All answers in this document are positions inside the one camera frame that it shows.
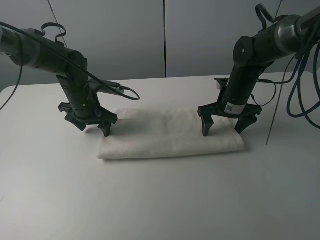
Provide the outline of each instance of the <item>barcode label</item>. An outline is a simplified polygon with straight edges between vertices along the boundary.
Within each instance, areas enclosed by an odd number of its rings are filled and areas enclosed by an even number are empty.
[[[230,102],[225,107],[224,112],[231,115],[240,115],[244,111],[246,105],[234,105]]]

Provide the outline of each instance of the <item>towel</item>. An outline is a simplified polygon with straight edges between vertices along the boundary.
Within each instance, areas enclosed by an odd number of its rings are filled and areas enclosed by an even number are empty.
[[[101,137],[99,159],[150,159],[207,155],[244,148],[232,119],[213,116],[208,136],[202,134],[196,109],[116,109],[111,135]]]

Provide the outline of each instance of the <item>folded white towel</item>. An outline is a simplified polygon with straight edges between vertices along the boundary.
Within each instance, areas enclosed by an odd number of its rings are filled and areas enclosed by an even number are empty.
[[[116,109],[111,135],[101,137],[99,159],[168,158],[234,152],[244,142],[232,119],[214,116],[207,137],[196,109]]]

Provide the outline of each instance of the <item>table surface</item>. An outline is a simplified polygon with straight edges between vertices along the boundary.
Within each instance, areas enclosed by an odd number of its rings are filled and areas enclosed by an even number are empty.
[[[312,75],[306,72],[302,80],[310,106],[318,101]],[[196,111],[219,94],[213,76],[121,84],[141,100],[99,93],[106,109]],[[267,102],[273,87],[257,84],[257,102]],[[0,105],[13,88],[0,94]],[[320,132],[287,115],[291,88],[283,88],[268,146],[276,101],[241,134],[242,152],[103,161],[96,158],[102,137],[97,126],[81,132],[59,112],[67,100],[60,85],[19,86],[0,112],[0,239],[319,239]],[[298,113],[297,101],[293,105]],[[311,116],[320,123],[318,112]]]

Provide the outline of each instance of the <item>white cloth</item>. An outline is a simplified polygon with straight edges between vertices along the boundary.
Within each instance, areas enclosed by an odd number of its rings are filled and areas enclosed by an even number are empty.
[[[196,109],[116,109],[111,135],[102,137],[99,159],[148,159],[234,152],[244,142],[229,118],[213,116],[207,137]]]

